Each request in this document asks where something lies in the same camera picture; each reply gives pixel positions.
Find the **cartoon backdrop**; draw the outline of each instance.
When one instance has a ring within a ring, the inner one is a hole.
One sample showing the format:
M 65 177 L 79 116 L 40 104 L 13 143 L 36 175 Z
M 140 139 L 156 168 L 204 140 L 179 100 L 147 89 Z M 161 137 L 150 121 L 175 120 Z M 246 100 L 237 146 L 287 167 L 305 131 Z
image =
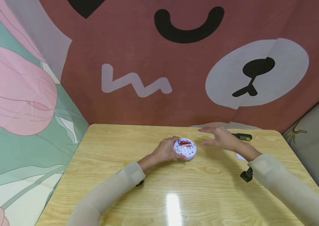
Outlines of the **cartoon backdrop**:
M 25 10 L 35 1 L 7 2 L 49 55 L 45 27 Z M 61 83 L 90 124 L 284 132 L 319 101 L 318 0 L 40 3 L 72 40 L 64 63 L 48 63 L 63 67 Z
M 0 0 L 0 226 L 36 224 L 87 128 Z

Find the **screwdriver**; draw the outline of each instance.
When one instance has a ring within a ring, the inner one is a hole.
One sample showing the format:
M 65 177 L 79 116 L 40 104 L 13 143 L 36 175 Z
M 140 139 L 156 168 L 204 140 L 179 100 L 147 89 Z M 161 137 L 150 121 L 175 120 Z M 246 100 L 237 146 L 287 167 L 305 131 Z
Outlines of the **screwdriver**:
M 250 141 L 252 140 L 252 135 L 246 133 L 233 133 L 232 135 L 236 136 L 240 140 Z

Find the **white zigzag mark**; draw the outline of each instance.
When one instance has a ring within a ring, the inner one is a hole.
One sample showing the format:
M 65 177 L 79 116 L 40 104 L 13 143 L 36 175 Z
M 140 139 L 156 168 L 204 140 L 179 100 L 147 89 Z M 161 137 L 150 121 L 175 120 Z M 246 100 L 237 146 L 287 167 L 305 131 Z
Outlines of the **white zigzag mark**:
M 129 73 L 125 76 L 113 81 L 113 67 L 110 64 L 102 65 L 102 91 L 105 93 L 113 92 L 114 90 L 120 89 L 126 85 L 132 84 L 138 97 L 147 97 L 157 90 L 161 90 L 162 93 L 168 94 L 172 92 L 171 84 L 167 78 L 159 78 L 154 83 L 143 86 L 140 77 L 136 73 Z

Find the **wooden table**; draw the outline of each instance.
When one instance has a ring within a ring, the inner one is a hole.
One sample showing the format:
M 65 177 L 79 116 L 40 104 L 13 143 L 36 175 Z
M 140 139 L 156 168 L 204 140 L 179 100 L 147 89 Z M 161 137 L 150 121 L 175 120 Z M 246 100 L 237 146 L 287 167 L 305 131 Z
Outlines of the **wooden table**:
M 252 134 L 260 152 L 269 153 L 317 193 L 319 188 L 280 133 L 229 129 Z M 132 161 L 152 152 L 165 137 L 189 138 L 199 144 L 212 135 L 197 128 L 93 124 L 61 178 L 37 226 L 64 226 L 76 203 L 98 183 Z M 110 226 L 263 226 L 302 225 L 256 179 L 240 178 L 247 162 L 235 153 L 198 146 L 188 162 L 164 163 L 147 172 L 102 216 Z

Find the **arm sleeve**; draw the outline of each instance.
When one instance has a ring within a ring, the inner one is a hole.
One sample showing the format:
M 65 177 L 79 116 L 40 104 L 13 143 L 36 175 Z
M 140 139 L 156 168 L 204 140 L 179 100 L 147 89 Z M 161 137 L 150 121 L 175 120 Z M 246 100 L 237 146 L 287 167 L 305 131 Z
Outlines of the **arm sleeve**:
M 98 226 L 105 210 L 144 177 L 139 164 L 130 163 L 87 193 L 74 207 L 66 226 Z
M 317 193 L 268 154 L 260 155 L 248 165 L 257 181 L 283 202 L 305 226 L 319 226 Z

